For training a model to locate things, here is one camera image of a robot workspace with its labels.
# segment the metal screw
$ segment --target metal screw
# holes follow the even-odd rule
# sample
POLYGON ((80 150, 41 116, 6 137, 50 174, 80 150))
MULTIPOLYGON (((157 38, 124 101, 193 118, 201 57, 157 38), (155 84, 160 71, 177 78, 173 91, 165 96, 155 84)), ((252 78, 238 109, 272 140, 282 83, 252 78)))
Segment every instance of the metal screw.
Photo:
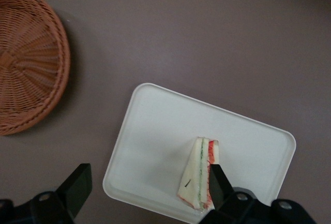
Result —
POLYGON ((247 201, 248 200, 247 196, 243 193, 238 193, 237 198, 241 201, 247 201))
POLYGON ((288 202, 281 201, 278 203, 285 210, 291 210, 292 206, 288 202))
POLYGON ((44 200, 47 200, 50 196, 51 196, 51 194, 45 193, 39 197, 39 201, 42 202, 44 200))

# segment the woven basket rim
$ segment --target woven basket rim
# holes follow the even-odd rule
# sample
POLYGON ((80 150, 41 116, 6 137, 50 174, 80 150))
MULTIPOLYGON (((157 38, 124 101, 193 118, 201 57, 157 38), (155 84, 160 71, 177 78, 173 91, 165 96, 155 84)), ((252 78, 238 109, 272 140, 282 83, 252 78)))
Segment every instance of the woven basket rim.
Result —
POLYGON ((50 28, 52 35, 56 39, 59 51, 59 71, 54 87, 49 96, 43 101, 41 110, 35 112, 33 115, 30 115, 20 123, 14 123, 12 125, 7 125, 6 127, 0 127, 0 135, 8 135, 28 129, 47 116, 60 100, 69 78, 70 51, 67 35, 62 22, 45 0, 29 1, 34 2, 35 5, 40 7, 39 11, 46 19, 44 22, 50 28))

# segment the gray table surface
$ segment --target gray table surface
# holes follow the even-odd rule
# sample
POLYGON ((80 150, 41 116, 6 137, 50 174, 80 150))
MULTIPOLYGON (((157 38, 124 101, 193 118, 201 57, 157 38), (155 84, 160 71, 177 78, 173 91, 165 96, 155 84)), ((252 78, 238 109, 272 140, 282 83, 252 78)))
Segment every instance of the gray table surface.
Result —
POLYGON ((331 0, 46 1, 68 33, 70 79, 47 118, 0 137, 0 198, 21 204, 89 162, 78 224, 180 223, 102 189, 131 93, 152 82, 291 132, 279 197, 331 223, 331 0))

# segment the sandwich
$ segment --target sandwich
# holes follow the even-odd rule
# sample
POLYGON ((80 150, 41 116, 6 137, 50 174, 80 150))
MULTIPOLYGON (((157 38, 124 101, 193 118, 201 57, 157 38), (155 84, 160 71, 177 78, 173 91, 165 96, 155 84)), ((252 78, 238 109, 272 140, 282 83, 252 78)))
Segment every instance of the sandwich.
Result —
POLYGON ((198 137, 193 145, 177 196, 195 210, 214 208, 209 193, 211 164, 219 164, 217 140, 198 137))

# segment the white plastic tray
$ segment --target white plastic tray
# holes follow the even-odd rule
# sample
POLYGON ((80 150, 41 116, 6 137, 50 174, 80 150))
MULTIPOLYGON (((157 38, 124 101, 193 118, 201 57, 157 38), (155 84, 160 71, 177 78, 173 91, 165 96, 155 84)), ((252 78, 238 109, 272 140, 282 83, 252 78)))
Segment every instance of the white plastic tray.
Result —
POLYGON ((188 223, 206 214, 176 196, 197 136, 219 140, 220 164, 234 187, 270 205, 295 151, 284 130, 145 83, 133 92, 103 179, 114 199, 188 223))

